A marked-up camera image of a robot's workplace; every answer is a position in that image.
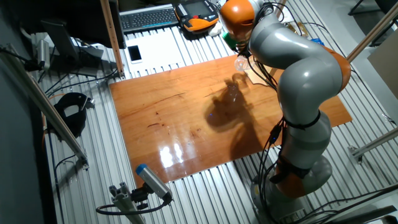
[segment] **orange handheld controller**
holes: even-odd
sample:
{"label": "orange handheld controller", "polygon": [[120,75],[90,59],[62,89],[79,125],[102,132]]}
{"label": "orange handheld controller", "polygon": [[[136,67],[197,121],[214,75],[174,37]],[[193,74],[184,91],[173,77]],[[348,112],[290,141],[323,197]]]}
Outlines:
{"label": "orange handheld controller", "polygon": [[214,5],[207,0],[192,0],[174,5],[180,25],[190,32],[206,30],[218,21]]}

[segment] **glossy wooden table surface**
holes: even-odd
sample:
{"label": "glossy wooden table surface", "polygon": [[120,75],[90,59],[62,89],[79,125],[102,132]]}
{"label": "glossy wooden table surface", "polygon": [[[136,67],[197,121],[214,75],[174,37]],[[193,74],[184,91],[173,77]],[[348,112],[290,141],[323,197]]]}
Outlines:
{"label": "glossy wooden table surface", "polygon": [[[282,112],[276,92],[237,72],[235,58],[110,85],[134,175],[146,163],[169,182],[262,150]],[[332,126],[351,121],[337,96],[321,110]]]}

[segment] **smartphone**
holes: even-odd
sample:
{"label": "smartphone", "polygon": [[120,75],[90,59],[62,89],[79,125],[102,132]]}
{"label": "smartphone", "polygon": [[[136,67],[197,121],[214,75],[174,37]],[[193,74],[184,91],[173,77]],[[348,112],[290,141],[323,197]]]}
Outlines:
{"label": "smartphone", "polygon": [[130,54],[130,59],[131,63],[141,63],[142,62],[142,57],[141,53],[139,52],[138,45],[128,47],[129,48],[129,54]]}

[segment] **monitor stand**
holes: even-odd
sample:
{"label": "monitor stand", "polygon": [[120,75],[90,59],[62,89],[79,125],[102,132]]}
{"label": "monitor stand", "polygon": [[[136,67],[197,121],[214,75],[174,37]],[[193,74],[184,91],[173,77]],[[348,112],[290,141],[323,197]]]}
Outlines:
{"label": "monitor stand", "polygon": [[[74,46],[65,27],[66,24],[62,21],[46,19],[42,20],[42,25],[59,53],[52,57],[50,66],[52,71],[97,76],[98,70],[101,69],[103,50],[94,47]],[[111,62],[110,68],[116,68],[116,63]]]}

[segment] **green object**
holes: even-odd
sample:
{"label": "green object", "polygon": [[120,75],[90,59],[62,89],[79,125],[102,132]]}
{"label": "green object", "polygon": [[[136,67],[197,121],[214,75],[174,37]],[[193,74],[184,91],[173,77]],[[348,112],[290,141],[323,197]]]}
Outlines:
{"label": "green object", "polygon": [[228,47],[230,47],[231,50],[236,50],[236,44],[238,42],[232,39],[229,33],[225,32],[223,34],[223,39],[226,42],[226,44],[228,44]]}

